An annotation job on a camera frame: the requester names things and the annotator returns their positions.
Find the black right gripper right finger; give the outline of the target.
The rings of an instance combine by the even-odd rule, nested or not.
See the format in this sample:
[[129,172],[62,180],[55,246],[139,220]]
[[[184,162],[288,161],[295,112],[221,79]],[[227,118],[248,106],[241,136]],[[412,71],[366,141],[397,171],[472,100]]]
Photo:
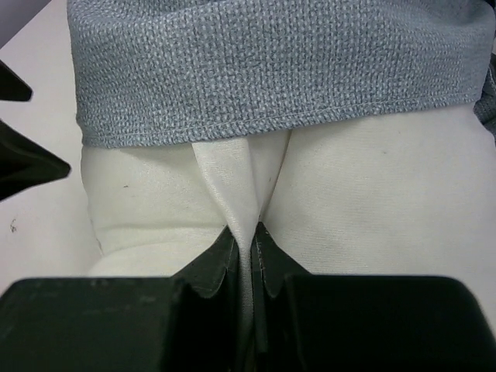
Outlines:
[[493,371],[473,294],[440,276],[317,275],[263,224],[251,245],[258,371]]

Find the white pillow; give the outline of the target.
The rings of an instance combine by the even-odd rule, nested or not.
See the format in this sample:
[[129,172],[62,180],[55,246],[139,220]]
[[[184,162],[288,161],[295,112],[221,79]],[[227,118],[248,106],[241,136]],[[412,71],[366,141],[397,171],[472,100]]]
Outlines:
[[470,104],[173,146],[85,146],[95,276],[170,276],[224,228],[239,246],[236,366],[251,366],[262,222],[318,274],[441,274],[495,321],[495,140]]

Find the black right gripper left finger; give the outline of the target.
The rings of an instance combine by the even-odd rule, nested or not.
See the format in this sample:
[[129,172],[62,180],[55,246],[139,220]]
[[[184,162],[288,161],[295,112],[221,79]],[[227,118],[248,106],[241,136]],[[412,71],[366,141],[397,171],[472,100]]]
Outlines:
[[3,371],[231,371],[239,248],[172,277],[30,278],[1,297]]

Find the blue-grey pillowcase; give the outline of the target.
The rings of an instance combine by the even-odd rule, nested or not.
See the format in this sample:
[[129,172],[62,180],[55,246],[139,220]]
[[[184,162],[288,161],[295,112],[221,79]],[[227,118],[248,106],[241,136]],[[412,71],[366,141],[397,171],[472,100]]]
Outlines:
[[476,102],[491,1],[69,1],[86,146],[222,140]]

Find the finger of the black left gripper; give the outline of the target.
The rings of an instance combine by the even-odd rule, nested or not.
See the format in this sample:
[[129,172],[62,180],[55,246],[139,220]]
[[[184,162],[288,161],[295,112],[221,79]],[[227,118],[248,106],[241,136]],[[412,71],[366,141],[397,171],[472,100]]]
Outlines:
[[32,96],[31,87],[3,61],[0,61],[0,100],[28,102]]
[[1,201],[70,172],[70,164],[1,122]]

